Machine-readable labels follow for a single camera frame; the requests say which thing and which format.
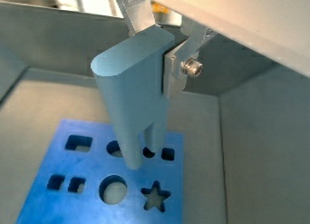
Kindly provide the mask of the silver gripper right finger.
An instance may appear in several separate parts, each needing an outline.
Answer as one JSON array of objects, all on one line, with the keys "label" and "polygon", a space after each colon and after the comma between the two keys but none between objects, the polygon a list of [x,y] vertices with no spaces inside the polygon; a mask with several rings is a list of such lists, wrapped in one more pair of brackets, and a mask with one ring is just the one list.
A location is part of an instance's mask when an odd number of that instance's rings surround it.
[{"label": "silver gripper right finger", "polygon": [[187,78],[201,75],[201,49],[217,36],[213,29],[185,16],[181,32],[187,36],[187,40],[165,55],[163,94],[169,99],[185,90]]}]

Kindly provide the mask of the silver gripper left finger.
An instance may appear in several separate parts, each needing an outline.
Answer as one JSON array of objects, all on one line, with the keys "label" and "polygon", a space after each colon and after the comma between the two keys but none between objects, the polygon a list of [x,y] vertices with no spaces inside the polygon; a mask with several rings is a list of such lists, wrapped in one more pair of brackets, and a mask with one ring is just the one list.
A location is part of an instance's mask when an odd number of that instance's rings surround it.
[{"label": "silver gripper left finger", "polygon": [[120,8],[131,36],[151,26],[162,27],[155,22],[150,0],[116,0],[116,4]]}]

